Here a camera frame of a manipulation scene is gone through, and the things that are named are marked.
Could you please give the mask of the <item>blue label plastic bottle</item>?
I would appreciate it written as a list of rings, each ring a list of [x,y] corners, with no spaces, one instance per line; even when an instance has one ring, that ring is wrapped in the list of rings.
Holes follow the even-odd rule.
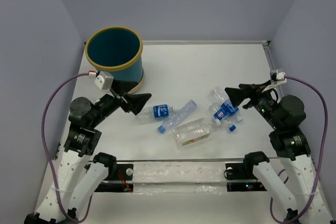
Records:
[[[177,107],[168,104],[160,104],[142,109],[135,117],[139,124],[148,124],[159,120],[164,120],[174,115],[178,111]]]

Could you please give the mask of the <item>red blue label bottle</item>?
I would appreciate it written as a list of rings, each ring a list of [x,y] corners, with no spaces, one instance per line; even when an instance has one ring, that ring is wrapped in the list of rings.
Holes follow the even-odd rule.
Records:
[[[233,126],[228,113],[224,111],[219,103],[213,103],[210,105],[208,112],[211,117],[220,121],[221,127],[229,129],[231,126]]]

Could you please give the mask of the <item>large clear white-cap bottle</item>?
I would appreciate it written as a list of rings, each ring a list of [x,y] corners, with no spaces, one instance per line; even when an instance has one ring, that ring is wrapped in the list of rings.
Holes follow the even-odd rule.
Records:
[[[185,147],[208,138],[220,127],[219,119],[200,118],[172,130],[172,138],[178,147]]]

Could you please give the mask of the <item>crushed blue cap bottle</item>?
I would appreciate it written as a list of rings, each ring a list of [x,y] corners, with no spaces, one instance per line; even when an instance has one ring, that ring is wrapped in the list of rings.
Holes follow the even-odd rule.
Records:
[[[162,125],[157,129],[163,134],[169,130],[176,128],[180,125],[187,117],[189,117],[197,108],[197,104],[194,100],[189,100],[181,109],[174,113],[170,118],[165,120]]]

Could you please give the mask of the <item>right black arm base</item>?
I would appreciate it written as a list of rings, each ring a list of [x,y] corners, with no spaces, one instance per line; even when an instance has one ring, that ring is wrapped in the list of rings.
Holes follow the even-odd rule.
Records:
[[[266,191],[264,185],[251,172],[245,171],[243,163],[226,163],[223,172],[228,192]]]

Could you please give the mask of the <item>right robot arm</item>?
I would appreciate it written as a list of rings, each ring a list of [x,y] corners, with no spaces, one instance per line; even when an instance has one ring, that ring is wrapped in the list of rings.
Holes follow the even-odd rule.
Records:
[[[307,138],[299,127],[306,118],[304,103],[294,95],[277,101],[271,96],[273,88],[267,81],[240,84],[238,88],[225,88],[225,92],[234,106],[248,99],[243,108],[255,108],[272,127],[270,142],[290,185],[280,179],[262,151],[246,154],[241,163],[226,165],[224,176],[228,180],[256,178],[260,181],[270,193],[271,201],[285,215],[284,220],[277,220],[277,223],[335,223],[318,190],[320,166],[313,165]]]

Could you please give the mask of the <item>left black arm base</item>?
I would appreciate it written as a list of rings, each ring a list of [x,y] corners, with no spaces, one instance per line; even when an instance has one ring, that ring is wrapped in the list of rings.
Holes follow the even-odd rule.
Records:
[[[117,163],[114,172],[109,171],[105,180],[103,180],[95,189],[95,193],[132,193],[133,192],[133,167],[132,163]]]

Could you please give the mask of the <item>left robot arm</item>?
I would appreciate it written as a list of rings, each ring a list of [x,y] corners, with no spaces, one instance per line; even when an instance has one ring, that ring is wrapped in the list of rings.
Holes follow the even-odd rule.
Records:
[[[94,154],[101,137],[96,127],[114,111],[137,115],[150,93],[130,94],[135,82],[107,80],[97,76],[96,86],[106,92],[96,103],[74,99],[69,108],[68,136],[58,168],[49,161],[53,181],[43,202],[28,214],[25,223],[82,223],[79,214],[90,208],[92,194],[105,179],[116,174],[117,159],[103,152]]]

